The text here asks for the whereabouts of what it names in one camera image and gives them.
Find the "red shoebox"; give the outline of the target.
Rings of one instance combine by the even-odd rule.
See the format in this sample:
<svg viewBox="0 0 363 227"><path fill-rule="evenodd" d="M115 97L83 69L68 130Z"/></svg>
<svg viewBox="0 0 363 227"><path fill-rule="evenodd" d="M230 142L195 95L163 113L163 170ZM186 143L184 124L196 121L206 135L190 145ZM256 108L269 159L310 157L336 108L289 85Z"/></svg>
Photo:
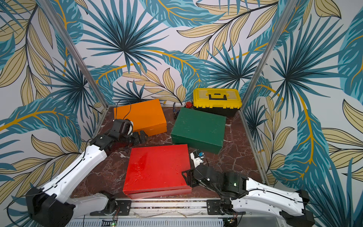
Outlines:
<svg viewBox="0 0 363 227"><path fill-rule="evenodd" d="M186 144L133 148L123 193L133 200L190 194L192 188L182 176L190 169Z"/></svg>

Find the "green shoebox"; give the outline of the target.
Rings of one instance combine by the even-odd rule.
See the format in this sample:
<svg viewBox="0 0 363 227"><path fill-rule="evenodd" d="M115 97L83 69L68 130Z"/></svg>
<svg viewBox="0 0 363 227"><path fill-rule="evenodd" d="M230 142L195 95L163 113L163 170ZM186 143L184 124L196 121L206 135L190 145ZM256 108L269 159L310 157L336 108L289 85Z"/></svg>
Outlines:
<svg viewBox="0 0 363 227"><path fill-rule="evenodd" d="M171 132L173 144L219 154L223 148L226 117L182 107Z"/></svg>

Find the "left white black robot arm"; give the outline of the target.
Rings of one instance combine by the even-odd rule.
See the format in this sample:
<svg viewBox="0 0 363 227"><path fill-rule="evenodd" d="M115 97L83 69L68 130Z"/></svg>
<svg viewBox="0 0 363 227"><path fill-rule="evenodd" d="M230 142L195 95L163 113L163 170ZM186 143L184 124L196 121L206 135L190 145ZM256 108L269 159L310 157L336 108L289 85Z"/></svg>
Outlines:
<svg viewBox="0 0 363 227"><path fill-rule="evenodd" d="M72 199L79 183L116 147L131 147L146 143L144 131L134 132L133 122L116 119L111 129L90 140L85 151L65 170L41 188L26 193L27 212L31 220L43 227L65 227L75 218L87 214L115 216L120 209L114 195L101 191L91 196Z"/></svg>

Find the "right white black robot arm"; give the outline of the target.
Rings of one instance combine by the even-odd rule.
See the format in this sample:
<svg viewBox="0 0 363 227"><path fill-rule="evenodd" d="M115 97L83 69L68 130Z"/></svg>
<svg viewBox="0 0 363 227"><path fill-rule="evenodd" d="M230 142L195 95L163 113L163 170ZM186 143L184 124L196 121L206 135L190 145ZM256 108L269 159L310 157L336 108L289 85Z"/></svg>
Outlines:
<svg viewBox="0 0 363 227"><path fill-rule="evenodd" d="M210 215L238 216L256 212L283 219L292 227L315 224L313 213L306 208L310 197L305 190L283 191L242 174L218 172L203 164L181 174L188 186L202 186L219 195L218 200L207 201Z"/></svg>

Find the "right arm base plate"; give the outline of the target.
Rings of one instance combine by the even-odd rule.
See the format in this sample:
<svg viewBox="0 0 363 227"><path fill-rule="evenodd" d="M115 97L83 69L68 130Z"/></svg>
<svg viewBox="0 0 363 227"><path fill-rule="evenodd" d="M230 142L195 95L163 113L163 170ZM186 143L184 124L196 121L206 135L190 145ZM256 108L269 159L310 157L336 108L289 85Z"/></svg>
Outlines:
<svg viewBox="0 0 363 227"><path fill-rule="evenodd" d="M245 211L234 211L232 208L231 201L224 200L207 200L207 211L208 215L245 215Z"/></svg>

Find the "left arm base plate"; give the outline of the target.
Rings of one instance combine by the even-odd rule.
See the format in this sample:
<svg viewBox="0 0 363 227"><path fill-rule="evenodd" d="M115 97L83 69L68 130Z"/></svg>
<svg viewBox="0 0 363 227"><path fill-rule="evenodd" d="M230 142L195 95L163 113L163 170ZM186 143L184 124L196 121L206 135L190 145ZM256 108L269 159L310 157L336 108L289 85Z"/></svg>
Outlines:
<svg viewBox="0 0 363 227"><path fill-rule="evenodd" d="M106 207L97 211L96 214L102 216L128 216L131 208L131 200L110 200Z"/></svg>

